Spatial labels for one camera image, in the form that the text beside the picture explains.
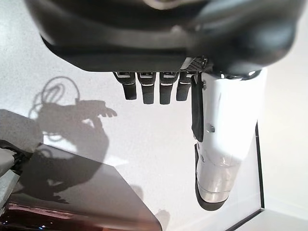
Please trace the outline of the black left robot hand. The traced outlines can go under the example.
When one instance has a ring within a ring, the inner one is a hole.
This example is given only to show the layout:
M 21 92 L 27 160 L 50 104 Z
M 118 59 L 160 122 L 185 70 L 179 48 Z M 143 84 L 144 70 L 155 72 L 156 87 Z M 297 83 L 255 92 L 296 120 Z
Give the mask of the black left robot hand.
M 291 49 L 304 0 L 27 0 L 46 47 L 89 72 L 113 72 L 128 100 L 192 96 L 195 193 L 223 206 L 255 132 L 266 67 Z

